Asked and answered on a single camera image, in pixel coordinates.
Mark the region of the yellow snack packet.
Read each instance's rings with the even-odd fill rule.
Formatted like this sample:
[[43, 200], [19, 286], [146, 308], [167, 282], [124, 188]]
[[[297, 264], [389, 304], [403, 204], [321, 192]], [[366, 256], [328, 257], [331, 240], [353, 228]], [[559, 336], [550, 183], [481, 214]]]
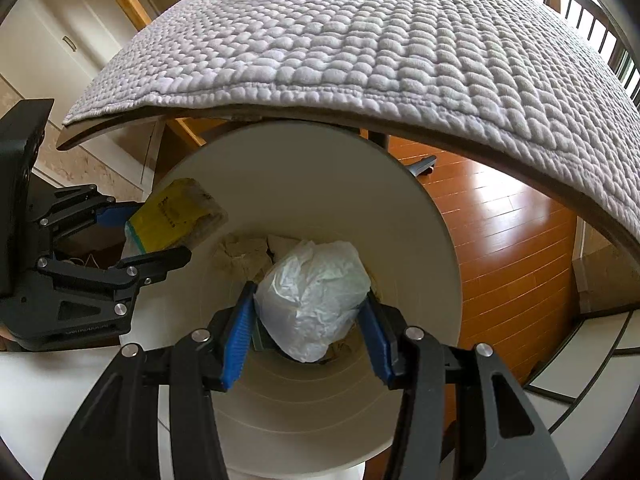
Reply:
[[180, 246], [193, 250], [227, 222], [227, 211], [197, 180], [173, 180], [125, 223], [122, 258]]

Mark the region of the white plastic bag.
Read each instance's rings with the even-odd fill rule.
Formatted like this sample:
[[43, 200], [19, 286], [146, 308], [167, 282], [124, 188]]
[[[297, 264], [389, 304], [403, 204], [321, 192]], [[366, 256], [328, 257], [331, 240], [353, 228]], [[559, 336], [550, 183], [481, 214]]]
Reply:
[[352, 243], [302, 240], [258, 284], [256, 312], [282, 352], [314, 363], [346, 337], [370, 289]]

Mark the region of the white round trash bin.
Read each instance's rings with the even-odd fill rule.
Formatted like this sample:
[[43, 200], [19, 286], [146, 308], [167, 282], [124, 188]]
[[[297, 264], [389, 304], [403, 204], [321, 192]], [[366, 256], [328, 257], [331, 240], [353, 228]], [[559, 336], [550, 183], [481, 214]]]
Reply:
[[373, 292], [409, 324], [458, 341], [458, 260], [423, 186], [373, 143], [310, 122], [225, 134], [166, 176], [180, 179], [228, 219], [184, 268], [142, 289], [127, 340], [174, 344], [257, 284], [277, 344], [250, 349], [240, 379], [212, 396], [230, 476], [332, 474], [388, 448], [401, 395], [373, 373], [347, 312]]

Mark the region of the black balcony railing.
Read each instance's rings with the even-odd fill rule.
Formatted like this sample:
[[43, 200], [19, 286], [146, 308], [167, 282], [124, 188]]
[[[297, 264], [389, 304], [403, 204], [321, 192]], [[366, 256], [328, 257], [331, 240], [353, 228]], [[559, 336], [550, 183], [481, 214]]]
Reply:
[[639, 64], [625, 47], [614, 23], [597, 0], [536, 0], [558, 12], [585, 44], [608, 63], [627, 96], [639, 103]]

